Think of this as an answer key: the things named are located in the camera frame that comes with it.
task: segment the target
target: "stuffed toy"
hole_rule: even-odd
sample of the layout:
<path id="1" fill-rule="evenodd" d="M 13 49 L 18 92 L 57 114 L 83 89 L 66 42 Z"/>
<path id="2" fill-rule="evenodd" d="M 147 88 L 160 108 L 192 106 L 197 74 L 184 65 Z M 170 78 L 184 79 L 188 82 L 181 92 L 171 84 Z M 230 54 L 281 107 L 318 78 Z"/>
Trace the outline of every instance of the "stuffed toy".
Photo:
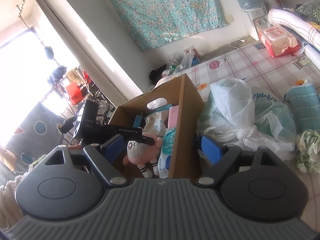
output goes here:
<path id="1" fill-rule="evenodd" d="M 159 175 L 158 170 L 158 156 L 161 152 L 162 138 L 157 137 L 152 133 L 142 133 L 144 136 L 151 137 L 155 140 L 154 145 L 147 145 L 144 143 L 137 143 L 136 141 L 129 141 L 127 147 L 127 155 L 123 159 L 123 164 L 129 163 L 138 166 L 145 178 L 152 178 L 152 172 L 146 167 L 146 163 L 150 162 L 153 166 L 153 172 L 156 176 Z"/>

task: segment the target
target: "floral curtain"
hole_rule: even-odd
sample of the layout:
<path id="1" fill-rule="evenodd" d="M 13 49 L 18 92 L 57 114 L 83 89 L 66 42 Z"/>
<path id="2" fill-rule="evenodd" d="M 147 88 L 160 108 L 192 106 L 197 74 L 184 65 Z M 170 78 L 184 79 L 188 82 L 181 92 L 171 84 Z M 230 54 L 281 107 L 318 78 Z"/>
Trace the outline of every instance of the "floral curtain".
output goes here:
<path id="1" fill-rule="evenodd" d="M 219 0 L 110 0 L 143 51 L 227 25 Z"/>

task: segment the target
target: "cardboard box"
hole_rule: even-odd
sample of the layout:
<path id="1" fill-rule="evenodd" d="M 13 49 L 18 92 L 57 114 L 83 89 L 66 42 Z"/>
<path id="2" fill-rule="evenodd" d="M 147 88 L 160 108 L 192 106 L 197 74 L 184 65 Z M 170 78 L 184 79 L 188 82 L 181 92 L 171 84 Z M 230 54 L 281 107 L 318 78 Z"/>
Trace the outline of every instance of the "cardboard box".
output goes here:
<path id="1" fill-rule="evenodd" d="M 146 116 L 154 111 L 154 109 L 148 109 L 147 104 L 157 98 L 165 98 L 168 104 L 174 106 L 179 105 L 168 178 L 196 179 L 201 175 L 199 155 L 196 149 L 196 124 L 204 108 L 204 103 L 187 74 L 123 103 L 116 109 L 110 124 L 132 127 L 136 115 L 141 115 L 143 112 L 143 116 Z M 122 153 L 118 157 L 114 167 L 127 179 L 143 178 L 137 166 L 133 164 L 122 165 L 124 155 L 125 153 Z"/>

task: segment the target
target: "clothes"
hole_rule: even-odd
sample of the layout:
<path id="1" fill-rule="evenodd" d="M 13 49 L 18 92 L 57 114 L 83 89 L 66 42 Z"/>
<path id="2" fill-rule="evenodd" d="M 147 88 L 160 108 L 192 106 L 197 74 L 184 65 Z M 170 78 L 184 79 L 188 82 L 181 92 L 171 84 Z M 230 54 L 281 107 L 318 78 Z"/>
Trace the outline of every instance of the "clothes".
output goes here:
<path id="1" fill-rule="evenodd" d="M 57 82 L 59 82 L 63 75 L 67 72 L 67 68 L 65 66 L 59 66 L 54 71 L 52 71 L 51 75 L 48 77 L 48 84 L 53 87 Z"/>
<path id="2" fill-rule="evenodd" d="M 297 135 L 296 167 L 303 173 L 320 173 L 320 132 L 306 130 Z"/>
<path id="3" fill-rule="evenodd" d="M 110 0 L 145 51 L 227 25 L 219 0 Z"/>
<path id="4" fill-rule="evenodd" d="M 83 78 L 79 75 L 78 71 L 73 68 L 66 73 L 66 77 L 70 83 L 77 82 L 80 84 L 84 84 Z"/>
<path id="5" fill-rule="evenodd" d="M 320 129 L 320 96 L 314 85 L 306 81 L 303 85 L 293 86 L 287 96 L 293 108 L 297 133 Z"/>

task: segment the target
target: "window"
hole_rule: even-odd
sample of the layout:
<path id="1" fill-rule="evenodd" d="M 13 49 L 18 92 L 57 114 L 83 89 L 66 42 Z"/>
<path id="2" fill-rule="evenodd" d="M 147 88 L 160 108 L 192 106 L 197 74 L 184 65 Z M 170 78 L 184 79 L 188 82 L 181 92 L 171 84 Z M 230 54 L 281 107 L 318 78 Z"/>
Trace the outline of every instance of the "window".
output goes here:
<path id="1" fill-rule="evenodd" d="M 47 78 L 58 66 L 46 58 L 33 28 L 0 47 L 1 145 L 7 144 L 32 108 L 50 91 Z"/>

